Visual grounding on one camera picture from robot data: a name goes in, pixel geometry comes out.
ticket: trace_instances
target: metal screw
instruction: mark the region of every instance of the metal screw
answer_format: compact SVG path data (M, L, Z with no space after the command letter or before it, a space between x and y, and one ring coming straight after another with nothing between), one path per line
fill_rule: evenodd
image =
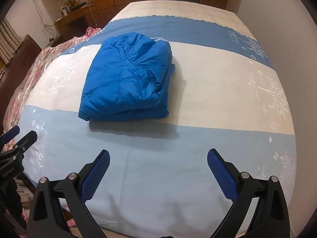
M41 179L40 179L40 183L45 183L47 181L47 178L46 177L42 177Z
M278 182L278 178L276 176L272 176L271 179L273 182Z
M71 180L76 179L76 177L77 177L77 174L76 174L76 173L71 173L71 174L68 176L68 178L71 179Z
M242 172L241 173L242 178L244 179L248 179L250 177L250 175L247 172Z

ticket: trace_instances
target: textured blue pad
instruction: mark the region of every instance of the textured blue pad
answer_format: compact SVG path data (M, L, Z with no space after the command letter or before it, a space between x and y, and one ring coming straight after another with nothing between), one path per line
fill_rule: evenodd
M95 163L94 167L91 169L83 183L81 184L81 195L82 201L88 201L96 192L98 185L100 184L103 176L105 175L109 164L110 155L106 150L102 151L102 156L99 158L98 162Z
M208 152L207 162L225 197L235 203L238 199L237 183L212 149Z
M2 141L1 141L2 144L0 144L0 146L3 146L4 144L9 143L19 133L20 133L20 127L17 125L14 126L8 132L2 135Z

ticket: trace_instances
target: curtain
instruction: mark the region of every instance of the curtain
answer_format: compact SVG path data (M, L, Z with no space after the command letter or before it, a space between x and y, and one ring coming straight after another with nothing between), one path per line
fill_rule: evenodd
M6 18L0 25L0 57L7 64L15 51L22 44L21 38L15 33Z

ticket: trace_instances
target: blue jacket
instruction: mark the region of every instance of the blue jacket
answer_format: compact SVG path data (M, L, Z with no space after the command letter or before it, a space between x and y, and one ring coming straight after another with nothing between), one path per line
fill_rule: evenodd
M168 42L134 32L109 38L87 73L78 116L85 121L164 118L174 71Z

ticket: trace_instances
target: wooden headboard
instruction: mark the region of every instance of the wooden headboard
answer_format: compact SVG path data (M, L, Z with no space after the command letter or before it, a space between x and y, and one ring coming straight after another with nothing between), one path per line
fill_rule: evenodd
M3 118L15 89L21 84L38 54L39 45L26 35L19 50L7 64L0 80L0 135L3 133Z

